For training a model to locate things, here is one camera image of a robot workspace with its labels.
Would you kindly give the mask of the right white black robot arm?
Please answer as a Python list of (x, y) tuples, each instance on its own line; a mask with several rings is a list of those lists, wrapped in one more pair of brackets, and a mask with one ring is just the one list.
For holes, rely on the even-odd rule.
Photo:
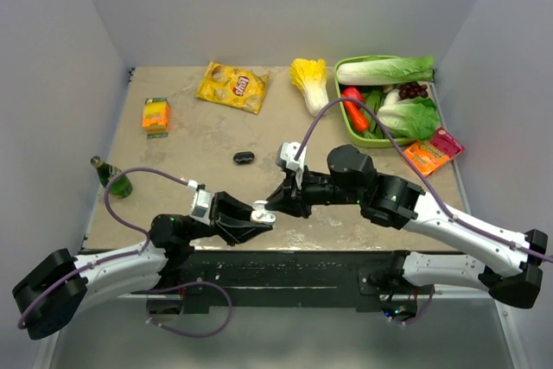
[(298, 143), (284, 143), (279, 149), (276, 164), (285, 177), (268, 197), (267, 210), (307, 218), (314, 206), (357, 205), (373, 224), (419, 233), (457, 250), (397, 251), (387, 269), (368, 276), (371, 285), (397, 294), (437, 284), (468, 287), (514, 308), (534, 306), (543, 280), (542, 261), (527, 251), (545, 251), (544, 233), (507, 231), (440, 206), (415, 183), (379, 173), (372, 159), (350, 144), (330, 151), (326, 174), (296, 160), (298, 149)]

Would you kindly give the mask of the black earbud charging case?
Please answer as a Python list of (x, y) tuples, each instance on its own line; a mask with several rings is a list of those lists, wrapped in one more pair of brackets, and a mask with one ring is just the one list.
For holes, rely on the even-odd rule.
[(234, 154), (232, 159), (237, 165), (250, 164), (255, 161), (255, 155), (251, 151), (242, 151)]

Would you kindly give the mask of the white earbud charging case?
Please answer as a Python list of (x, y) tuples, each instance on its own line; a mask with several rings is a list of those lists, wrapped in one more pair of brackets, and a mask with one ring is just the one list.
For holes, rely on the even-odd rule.
[(266, 225), (274, 225), (277, 217), (276, 215), (266, 209), (266, 200), (256, 200), (251, 205), (251, 221), (262, 223)]

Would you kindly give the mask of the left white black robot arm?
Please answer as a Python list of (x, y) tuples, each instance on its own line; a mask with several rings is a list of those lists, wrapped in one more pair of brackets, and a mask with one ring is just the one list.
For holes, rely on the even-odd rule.
[(194, 250), (192, 241), (218, 236), (239, 245), (275, 222), (263, 201), (248, 205), (226, 192), (200, 190), (188, 215), (157, 215), (142, 243), (77, 256), (67, 249), (50, 253), (12, 290), (21, 313), (18, 327), (40, 340), (112, 298), (154, 289), (169, 293), (179, 283), (176, 267)]

